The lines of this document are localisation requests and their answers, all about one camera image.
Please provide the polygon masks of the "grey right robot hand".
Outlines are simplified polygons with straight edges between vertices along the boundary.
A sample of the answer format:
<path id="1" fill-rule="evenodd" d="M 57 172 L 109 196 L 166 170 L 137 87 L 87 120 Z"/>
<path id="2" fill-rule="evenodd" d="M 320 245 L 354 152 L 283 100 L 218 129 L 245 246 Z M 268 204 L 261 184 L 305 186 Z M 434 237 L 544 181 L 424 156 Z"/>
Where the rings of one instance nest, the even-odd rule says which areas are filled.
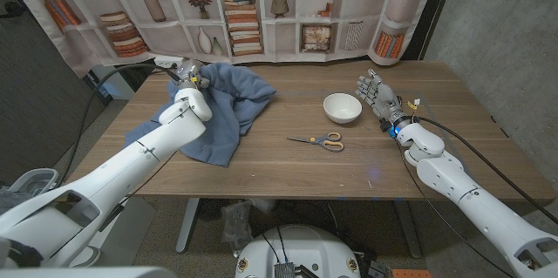
<path id="1" fill-rule="evenodd" d="M 356 94 L 372 108 L 379 119 L 394 124 L 405 115 L 392 88 L 372 69 L 368 70 L 367 77 L 358 78 Z"/>

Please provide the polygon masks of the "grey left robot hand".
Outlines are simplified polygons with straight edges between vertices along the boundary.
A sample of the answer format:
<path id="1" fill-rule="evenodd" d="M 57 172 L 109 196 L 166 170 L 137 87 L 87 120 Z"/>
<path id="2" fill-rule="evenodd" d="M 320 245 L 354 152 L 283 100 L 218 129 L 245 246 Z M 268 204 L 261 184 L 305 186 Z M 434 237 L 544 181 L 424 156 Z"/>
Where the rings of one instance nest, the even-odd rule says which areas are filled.
<path id="1" fill-rule="evenodd" d="M 173 83 L 179 89 L 195 88 L 205 89 L 209 87 L 210 81 L 201 75 L 203 63 L 196 59 L 189 59 L 173 69 L 173 73 L 178 77 Z"/>

